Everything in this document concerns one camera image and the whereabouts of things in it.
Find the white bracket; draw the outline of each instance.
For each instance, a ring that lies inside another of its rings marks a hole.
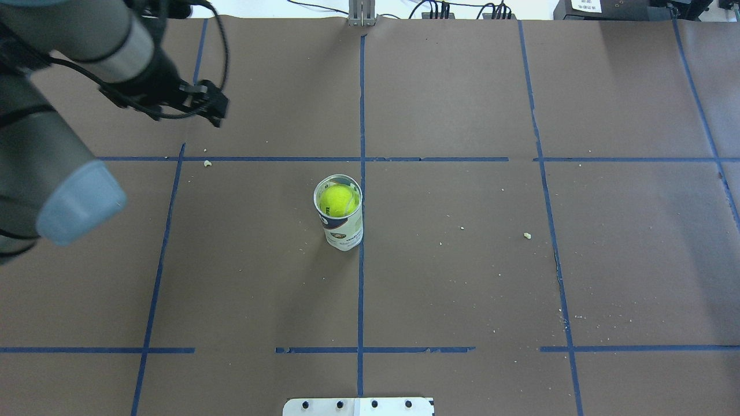
[[[375,0],[349,0],[350,26],[375,26]]]
[[[283,416],[434,416],[434,399],[428,397],[356,397],[291,399]]]

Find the tennis ball can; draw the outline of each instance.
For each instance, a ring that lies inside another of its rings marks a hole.
[[[363,239],[363,192],[347,175],[324,178],[314,190],[314,207],[333,247],[348,251]]]

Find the tennis ball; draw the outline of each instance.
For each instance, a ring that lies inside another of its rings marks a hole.
[[[352,188],[336,184],[327,188],[319,199],[321,212],[330,217],[343,217],[351,214],[360,203]]]

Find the vertical blue line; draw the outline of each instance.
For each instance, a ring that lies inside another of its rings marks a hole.
[[[560,288],[560,305],[562,309],[562,319],[565,325],[565,339],[568,342],[568,357],[571,362],[571,378],[573,379],[573,394],[576,399],[576,411],[578,416],[583,416],[583,405],[581,402],[581,387],[578,381],[578,369],[576,368],[576,352],[573,346],[573,335],[571,334],[571,319],[568,314],[568,301],[565,297],[565,282],[562,279],[562,268],[560,266],[560,252],[555,235],[555,222],[553,219],[552,205],[550,203],[550,190],[548,189],[547,172],[545,171],[545,159],[542,154],[542,142],[539,137],[539,127],[537,118],[534,115],[534,91],[532,90],[532,80],[529,75],[529,62],[527,60],[527,46],[524,40],[524,27],[522,21],[519,24],[519,41],[522,43],[522,60],[524,61],[524,74],[527,79],[527,92],[529,94],[529,108],[532,116],[532,127],[537,139],[537,158],[539,159],[539,174],[542,176],[542,191],[545,194],[545,208],[548,212],[548,223],[550,225],[550,239],[553,242],[553,251],[555,254],[555,265],[557,268],[557,282]]]
[[[365,36],[360,37],[360,189],[365,215]],[[357,396],[365,394],[363,364],[365,360],[365,237],[360,242],[360,270],[357,290]]]
[[[192,83],[198,83],[198,74],[201,71],[201,59],[203,58],[203,46],[206,44],[206,29],[208,29],[208,19],[203,19],[203,29],[201,29],[201,43],[198,45],[198,57],[195,59],[195,70],[192,73]]]
[[[136,416],[138,411],[139,397],[141,396],[141,386],[144,383],[144,371],[147,369],[147,355],[149,342],[152,340],[152,326],[154,325],[154,314],[157,310],[157,299],[159,298],[159,286],[162,282],[162,271],[164,269],[164,253],[167,250],[169,241],[169,230],[172,224],[172,208],[175,205],[175,196],[178,194],[178,185],[180,184],[180,171],[183,166],[183,154],[185,153],[185,143],[180,148],[178,157],[178,166],[175,169],[175,180],[172,183],[172,194],[169,196],[169,208],[167,209],[167,221],[164,225],[164,237],[162,238],[162,248],[159,252],[159,263],[157,265],[157,276],[154,280],[154,290],[152,293],[152,303],[149,305],[149,319],[147,321],[147,332],[144,334],[144,349],[141,353],[141,362],[139,363],[139,372],[136,378],[136,389],[134,390],[134,401],[131,406],[131,416]]]
[[[684,71],[686,72],[686,78],[689,81],[689,87],[691,88],[691,93],[693,94],[694,101],[696,102],[696,108],[699,110],[699,117],[702,119],[702,126],[704,127],[704,133],[707,135],[707,140],[709,141],[709,146],[712,149],[712,156],[714,157],[714,161],[717,163],[717,169],[719,170],[719,174],[722,179],[722,186],[724,187],[724,194],[727,196],[727,202],[730,205],[730,210],[732,210],[733,218],[735,219],[735,227],[740,231],[740,217],[738,216],[738,209],[735,205],[735,198],[733,198],[733,193],[730,191],[730,185],[727,183],[727,176],[724,174],[724,167],[722,166],[722,161],[719,159],[719,152],[717,152],[717,146],[714,142],[714,137],[712,136],[712,131],[709,129],[709,123],[707,123],[707,116],[704,113],[704,107],[702,106],[702,101],[699,100],[699,94],[696,92],[696,85],[693,81],[693,76],[691,75],[691,70],[689,69],[688,61],[686,60],[686,54],[684,53],[684,45],[683,42],[681,42],[681,34],[679,32],[679,25],[676,19],[673,20],[673,32],[676,34],[676,43],[679,46],[679,55],[681,56],[681,63],[684,65]]]

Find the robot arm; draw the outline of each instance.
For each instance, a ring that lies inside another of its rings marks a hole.
[[[166,19],[132,11],[149,6],[166,18],[186,7],[186,17],[192,4],[208,3],[0,0],[0,264],[39,236],[69,244],[126,203],[105,165],[28,81],[32,71],[63,64],[98,82],[119,107],[157,120],[201,115],[220,126],[228,104],[223,82],[182,80],[160,46]],[[53,50],[74,62],[50,58]],[[161,106],[184,114],[164,114]]]

